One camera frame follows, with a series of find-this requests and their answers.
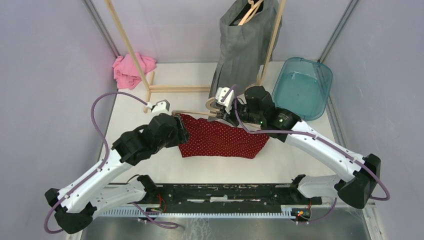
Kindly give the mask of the red polka dot cloth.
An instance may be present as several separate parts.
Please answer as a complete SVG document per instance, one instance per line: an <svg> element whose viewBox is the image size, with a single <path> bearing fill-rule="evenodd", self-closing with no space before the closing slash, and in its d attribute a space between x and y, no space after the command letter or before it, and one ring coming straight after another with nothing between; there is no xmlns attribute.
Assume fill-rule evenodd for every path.
<svg viewBox="0 0 424 240"><path fill-rule="evenodd" d="M266 134L250 134L218 121L180 115L188 130L187 143L178 146L181 156L188 157L236 157L253 159L264 148L270 137Z"/></svg>

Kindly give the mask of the grey pleated skirt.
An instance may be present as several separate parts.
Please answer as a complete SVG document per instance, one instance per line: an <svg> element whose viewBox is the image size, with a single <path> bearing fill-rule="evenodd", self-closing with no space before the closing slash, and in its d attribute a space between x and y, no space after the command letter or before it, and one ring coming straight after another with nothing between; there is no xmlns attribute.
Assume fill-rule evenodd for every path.
<svg viewBox="0 0 424 240"><path fill-rule="evenodd" d="M243 25L239 21L251 8L246 0L236 0L219 20L220 56L212 78L209 97L218 88L236 85L236 93L257 81L265 64L279 1L265 0L254 17Z"/></svg>

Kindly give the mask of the wooden clothes hanger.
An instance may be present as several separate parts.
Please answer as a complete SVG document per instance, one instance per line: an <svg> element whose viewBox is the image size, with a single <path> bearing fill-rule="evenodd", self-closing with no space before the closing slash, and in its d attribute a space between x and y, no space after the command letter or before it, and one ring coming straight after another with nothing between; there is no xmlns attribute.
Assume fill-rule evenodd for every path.
<svg viewBox="0 0 424 240"><path fill-rule="evenodd" d="M258 12L264 0L247 0L250 5L250 9L247 10L245 15L237 22L238 26L242 26L243 24L249 22L254 15Z"/></svg>

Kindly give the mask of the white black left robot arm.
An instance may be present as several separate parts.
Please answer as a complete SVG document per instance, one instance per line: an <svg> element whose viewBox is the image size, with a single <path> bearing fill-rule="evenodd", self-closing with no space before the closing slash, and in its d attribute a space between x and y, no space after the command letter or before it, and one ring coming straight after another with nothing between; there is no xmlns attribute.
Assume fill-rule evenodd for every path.
<svg viewBox="0 0 424 240"><path fill-rule="evenodd" d="M102 161L68 186L50 188L45 192L44 196L51 206L48 213L54 215L59 232L80 232L100 214L127 203L154 202L158 191L151 179L137 180L110 191L104 188L120 174L161 149L187 143L189 135L179 115L166 113L154 116L149 124L122 133Z"/></svg>

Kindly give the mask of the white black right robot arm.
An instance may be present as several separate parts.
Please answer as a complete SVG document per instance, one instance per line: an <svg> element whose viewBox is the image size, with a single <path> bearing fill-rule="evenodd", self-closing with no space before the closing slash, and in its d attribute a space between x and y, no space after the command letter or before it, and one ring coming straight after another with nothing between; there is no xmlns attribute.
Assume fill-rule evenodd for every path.
<svg viewBox="0 0 424 240"><path fill-rule="evenodd" d="M390 193L380 179L381 159L364 156L335 143L290 110L277 107L263 86L251 86L244 101L235 87L220 87L214 97L217 117L251 135L265 134L296 147L331 169L327 176L299 176L289 189L289 199L302 204L308 198L330 197L363 209L369 200L387 201Z"/></svg>

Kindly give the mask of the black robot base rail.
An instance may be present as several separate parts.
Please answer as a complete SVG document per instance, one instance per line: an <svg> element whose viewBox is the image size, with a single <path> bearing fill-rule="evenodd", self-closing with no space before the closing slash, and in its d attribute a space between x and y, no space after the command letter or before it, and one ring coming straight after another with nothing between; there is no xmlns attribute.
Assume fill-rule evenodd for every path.
<svg viewBox="0 0 424 240"><path fill-rule="evenodd" d="M279 213L282 206L322 203L320 197L304 197L290 183L159 183L138 201L145 207L158 205L166 214Z"/></svg>

